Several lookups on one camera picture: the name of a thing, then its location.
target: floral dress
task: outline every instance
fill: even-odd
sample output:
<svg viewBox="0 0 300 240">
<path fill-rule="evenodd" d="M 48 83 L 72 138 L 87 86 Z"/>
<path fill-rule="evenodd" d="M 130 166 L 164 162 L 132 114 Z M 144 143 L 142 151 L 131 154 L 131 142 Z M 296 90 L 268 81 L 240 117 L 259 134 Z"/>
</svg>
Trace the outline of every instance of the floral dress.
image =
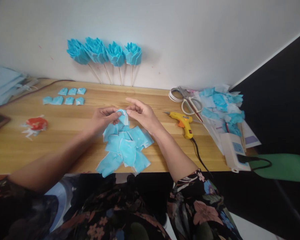
<svg viewBox="0 0 300 240">
<path fill-rule="evenodd" d="M 115 184 L 109 178 L 49 232 L 58 209 L 56 196 L 0 180 L 0 239 L 170 239 L 131 182 Z M 223 197 L 200 170 L 177 182 L 167 209 L 177 239 L 241 239 Z"/>
</svg>

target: tape roll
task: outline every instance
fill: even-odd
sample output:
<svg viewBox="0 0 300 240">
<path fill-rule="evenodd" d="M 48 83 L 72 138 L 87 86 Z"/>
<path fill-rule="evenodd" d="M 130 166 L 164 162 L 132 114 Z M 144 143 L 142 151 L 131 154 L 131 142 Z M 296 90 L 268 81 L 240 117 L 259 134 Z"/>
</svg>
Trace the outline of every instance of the tape roll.
<svg viewBox="0 0 300 240">
<path fill-rule="evenodd" d="M 183 95 L 180 92 L 179 88 L 172 88 L 169 92 L 169 98 L 174 102 L 183 101 Z"/>
</svg>

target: hand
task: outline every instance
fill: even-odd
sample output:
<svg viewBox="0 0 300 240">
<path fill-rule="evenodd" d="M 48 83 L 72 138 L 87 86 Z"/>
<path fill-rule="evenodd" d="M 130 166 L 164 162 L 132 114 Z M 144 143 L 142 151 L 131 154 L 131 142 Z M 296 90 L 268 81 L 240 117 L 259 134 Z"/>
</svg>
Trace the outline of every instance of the hand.
<svg viewBox="0 0 300 240">
<path fill-rule="evenodd" d="M 121 112 L 116 112 L 116 107 L 97 108 L 88 126 L 83 130 L 87 134 L 99 135 L 104 132 L 106 127 L 113 122 L 113 125 L 119 122 Z"/>
<path fill-rule="evenodd" d="M 149 105 L 133 98 L 126 98 L 126 100 L 133 103 L 133 105 L 126 108 L 127 114 L 141 123 L 151 135 L 163 129 L 162 124 Z"/>
</svg>

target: wooden desk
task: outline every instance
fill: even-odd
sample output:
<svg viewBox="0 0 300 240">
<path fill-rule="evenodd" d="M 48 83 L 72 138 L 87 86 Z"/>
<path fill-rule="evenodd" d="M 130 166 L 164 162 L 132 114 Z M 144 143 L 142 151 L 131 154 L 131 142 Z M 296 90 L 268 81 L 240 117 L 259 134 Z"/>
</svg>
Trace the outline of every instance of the wooden desk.
<svg viewBox="0 0 300 240">
<path fill-rule="evenodd" d="M 54 80 L 40 80 L 38 86 L 47 85 Z M 87 89 L 83 96 L 84 105 L 43 105 L 42 99 L 46 96 L 56 97 L 61 88 Z M 93 111 L 98 107 L 116 106 L 126 108 L 128 102 L 126 97 L 137 98 L 149 104 L 163 126 L 177 141 L 182 150 L 203 170 L 195 154 L 195 147 L 190 140 L 183 137 L 183 129 L 178 127 L 177 120 L 170 118 L 164 111 L 174 111 L 182 113 L 181 104 L 171 101 L 168 97 L 168 90 L 135 88 L 113 85 L 101 85 L 84 82 L 56 82 L 36 93 L 25 96 L 6 106 L 0 107 L 0 113 L 11 118 L 11 121 L 0 129 L 0 174 L 9 174 L 38 157 L 56 150 L 71 137 L 79 133 L 83 126 L 92 117 Z M 47 131 L 42 131 L 38 136 L 32 137 L 30 141 L 21 133 L 26 128 L 21 125 L 29 118 L 45 115 L 49 122 Z M 139 125 L 130 119 L 130 126 Z M 220 153 L 211 136 L 199 123 L 191 123 L 194 138 L 199 146 L 201 159 L 210 171 L 229 171 L 225 158 Z M 80 160 L 71 169 L 75 172 L 95 172 L 99 162 L 107 152 L 104 150 L 106 143 L 102 138 L 87 150 Z M 144 172 L 167 172 L 168 168 L 160 152 L 157 143 L 142 151 L 151 165 Z M 123 165 L 116 172 L 131 172 L 130 167 Z"/>
</svg>

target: power strip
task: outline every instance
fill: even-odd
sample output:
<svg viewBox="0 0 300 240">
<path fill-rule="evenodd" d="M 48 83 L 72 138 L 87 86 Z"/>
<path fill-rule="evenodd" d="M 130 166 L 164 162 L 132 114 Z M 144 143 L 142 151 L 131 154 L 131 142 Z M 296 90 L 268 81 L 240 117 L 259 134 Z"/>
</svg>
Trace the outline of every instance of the power strip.
<svg viewBox="0 0 300 240">
<path fill-rule="evenodd" d="M 239 136 L 232 133 L 221 134 L 221 145 L 226 162 L 232 172 L 238 173 L 239 171 L 251 171 L 248 163 L 241 163 L 238 161 L 237 154 L 245 156 L 241 139 Z"/>
</svg>

